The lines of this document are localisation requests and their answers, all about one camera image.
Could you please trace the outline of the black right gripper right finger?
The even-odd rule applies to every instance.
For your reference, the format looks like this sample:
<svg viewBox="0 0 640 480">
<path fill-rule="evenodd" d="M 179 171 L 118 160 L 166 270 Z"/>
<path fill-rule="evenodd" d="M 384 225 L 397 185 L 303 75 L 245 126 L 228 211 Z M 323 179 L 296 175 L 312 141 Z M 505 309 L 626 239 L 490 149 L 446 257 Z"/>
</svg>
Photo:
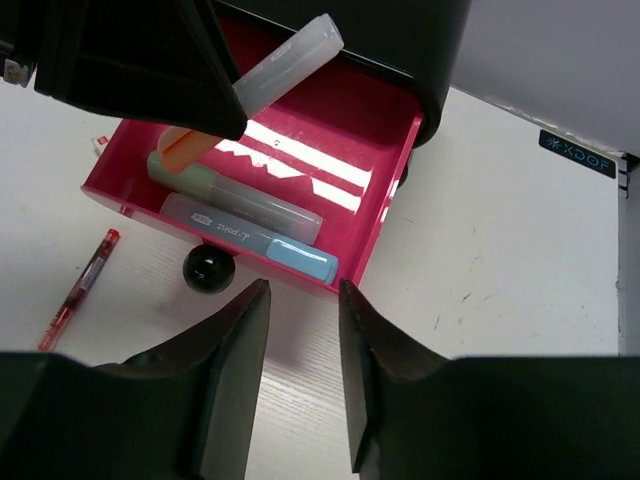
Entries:
<svg viewBox="0 0 640 480">
<path fill-rule="evenodd" d="M 349 280 L 339 285 L 339 344 L 351 469 L 360 479 L 411 478 L 408 454 L 426 408 L 418 396 L 446 359 L 381 315 Z"/>
</svg>

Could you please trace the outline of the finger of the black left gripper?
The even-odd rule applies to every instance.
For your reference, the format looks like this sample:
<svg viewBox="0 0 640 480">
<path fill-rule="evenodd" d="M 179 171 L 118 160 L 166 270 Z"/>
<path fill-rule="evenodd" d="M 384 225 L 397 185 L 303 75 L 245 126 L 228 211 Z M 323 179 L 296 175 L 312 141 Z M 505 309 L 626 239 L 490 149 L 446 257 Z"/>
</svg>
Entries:
<svg viewBox="0 0 640 480">
<path fill-rule="evenodd" d="M 238 77 L 211 1 L 40 1 L 35 88 L 83 110 L 239 139 Z"/>
</svg>

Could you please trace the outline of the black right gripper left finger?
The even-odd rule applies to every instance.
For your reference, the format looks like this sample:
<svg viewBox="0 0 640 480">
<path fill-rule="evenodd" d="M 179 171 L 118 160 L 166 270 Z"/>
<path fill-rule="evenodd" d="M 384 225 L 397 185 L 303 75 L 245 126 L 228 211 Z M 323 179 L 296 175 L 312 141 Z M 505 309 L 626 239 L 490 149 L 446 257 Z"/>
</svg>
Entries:
<svg viewBox="0 0 640 480">
<path fill-rule="evenodd" d="M 102 452 L 108 479 L 242 479 L 269 333 L 268 281 L 122 363 L 109 385 Z"/>
</svg>

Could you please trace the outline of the orange highlighter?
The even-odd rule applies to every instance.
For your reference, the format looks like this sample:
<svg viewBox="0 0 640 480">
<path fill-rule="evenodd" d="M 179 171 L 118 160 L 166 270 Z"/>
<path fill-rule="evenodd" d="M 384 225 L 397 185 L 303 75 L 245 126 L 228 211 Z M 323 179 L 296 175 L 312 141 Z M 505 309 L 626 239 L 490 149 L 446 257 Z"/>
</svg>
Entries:
<svg viewBox="0 0 640 480">
<path fill-rule="evenodd" d="M 275 103 L 333 59 L 343 46 L 331 16 L 315 17 L 233 84 L 246 117 L 251 119 Z M 156 152 L 161 165 L 177 174 L 225 139 L 222 134 L 169 127 L 161 134 Z"/>
</svg>

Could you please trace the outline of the blue highlighter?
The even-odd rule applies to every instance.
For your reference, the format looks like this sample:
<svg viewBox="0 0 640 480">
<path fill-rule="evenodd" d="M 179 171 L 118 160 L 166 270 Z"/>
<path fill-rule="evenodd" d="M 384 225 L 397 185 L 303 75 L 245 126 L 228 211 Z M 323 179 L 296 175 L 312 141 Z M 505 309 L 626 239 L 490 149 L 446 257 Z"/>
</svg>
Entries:
<svg viewBox="0 0 640 480">
<path fill-rule="evenodd" d="M 336 278 L 339 262 L 335 256 L 186 195 L 169 194 L 160 214 L 324 284 L 332 284 Z"/>
</svg>

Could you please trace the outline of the pink top drawer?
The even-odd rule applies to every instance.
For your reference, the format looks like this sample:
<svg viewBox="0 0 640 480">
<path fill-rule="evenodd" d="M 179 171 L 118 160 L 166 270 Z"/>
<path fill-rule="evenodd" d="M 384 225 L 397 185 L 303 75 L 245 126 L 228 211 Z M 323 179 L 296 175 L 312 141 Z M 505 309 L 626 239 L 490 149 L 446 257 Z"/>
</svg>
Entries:
<svg viewBox="0 0 640 480">
<path fill-rule="evenodd" d="M 408 91 L 339 57 L 203 157 L 223 175 L 321 216 L 315 247 L 362 280 L 422 121 Z M 120 123 L 83 185 L 90 198 L 192 245 L 215 238 L 161 214 L 146 161 L 163 126 Z"/>
</svg>

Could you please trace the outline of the green highlighter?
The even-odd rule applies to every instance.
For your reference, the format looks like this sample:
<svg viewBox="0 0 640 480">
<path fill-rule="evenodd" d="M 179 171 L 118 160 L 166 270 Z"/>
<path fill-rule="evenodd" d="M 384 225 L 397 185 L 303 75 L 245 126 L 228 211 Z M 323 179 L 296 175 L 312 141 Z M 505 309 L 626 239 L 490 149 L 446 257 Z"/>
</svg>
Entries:
<svg viewBox="0 0 640 480">
<path fill-rule="evenodd" d="M 152 151 L 147 159 L 147 172 L 156 183 L 307 245 L 316 241 L 323 224 L 323 218 L 316 213 L 199 163 L 172 174 L 161 164 L 159 154 Z"/>
</svg>

